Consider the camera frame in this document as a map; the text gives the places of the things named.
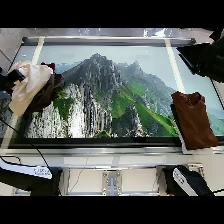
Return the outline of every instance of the folded brown garment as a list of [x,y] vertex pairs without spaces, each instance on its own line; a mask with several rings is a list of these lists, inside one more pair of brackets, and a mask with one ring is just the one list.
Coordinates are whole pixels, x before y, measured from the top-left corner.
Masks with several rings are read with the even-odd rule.
[[219,142],[210,128],[205,97],[196,92],[171,95],[187,149],[218,146]]

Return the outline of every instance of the sky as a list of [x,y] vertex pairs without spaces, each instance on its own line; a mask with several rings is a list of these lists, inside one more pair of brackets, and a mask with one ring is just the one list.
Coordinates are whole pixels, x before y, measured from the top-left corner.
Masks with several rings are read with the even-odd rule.
[[[35,46],[21,47],[15,62],[32,60]],[[192,75],[185,63],[173,48],[186,93],[200,92],[206,99],[209,109],[221,110],[222,106],[208,78]],[[177,90],[176,81],[170,64],[166,47],[152,46],[44,46],[39,56],[41,62],[60,64],[80,62],[99,53],[116,63],[132,64],[138,61],[142,70],[156,75],[167,86]]]

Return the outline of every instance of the beige tape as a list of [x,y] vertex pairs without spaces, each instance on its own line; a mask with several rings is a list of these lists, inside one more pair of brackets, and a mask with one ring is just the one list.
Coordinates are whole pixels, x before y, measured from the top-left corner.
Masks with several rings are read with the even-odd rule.
[[177,84],[177,89],[178,89],[178,91],[180,91],[182,93],[186,93],[184,84],[183,84],[183,81],[182,81],[182,78],[181,78],[181,75],[180,75],[180,72],[178,69],[178,65],[177,65],[177,62],[175,59],[175,55],[174,55],[173,49],[171,47],[170,39],[165,38],[165,44],[166,44],[166,49],[167,49],[167,52],[169,55],[170,64],[171,64],[171,67],[173,70],[174,78],[175,78],[175,81]]
[[[33,59],[32,59],[32,64],[36,65],[40,56],[40,52],[42,50],[43,44],[44,44],[44,39],[45,37],[40,37],[39,41],[38,41],[38,45],[34,51],[34,55],[33,55]],[[15,128],[17,121],[18,121],[18,116],[16,114],[12,114],[11,120],[10,120],[10,126],[12,126],[13,128]],[[6,150],[9,146],[10,140],[12,138],[13,135],[13,130],[10,127],[7,127],[2,144],[1,144],[1,149]]]

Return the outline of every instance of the white garment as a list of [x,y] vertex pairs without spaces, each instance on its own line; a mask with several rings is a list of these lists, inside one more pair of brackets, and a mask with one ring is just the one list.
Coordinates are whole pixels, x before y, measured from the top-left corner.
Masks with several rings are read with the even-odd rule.
[[47,65],[32,65],[31,61],[17,62],[8,71],[19,70],[26,78],[20,82],[16,81],[12,88],[12,101],[10,109],[21,116],[32,102],[34,96],[46,85],[53,70]]

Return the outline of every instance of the dark brown cloth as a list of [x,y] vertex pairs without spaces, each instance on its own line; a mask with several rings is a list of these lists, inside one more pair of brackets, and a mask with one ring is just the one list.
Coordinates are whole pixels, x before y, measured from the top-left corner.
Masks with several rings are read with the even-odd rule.
[[219,142],[210,128],[205,97],[200,93],[171,95],[187,149],[218,146]]
[[41,112],[57,97],[57,93],[64,87],[64,77],[61,74],[52,74],[46,85],[35,95],[27,112]]

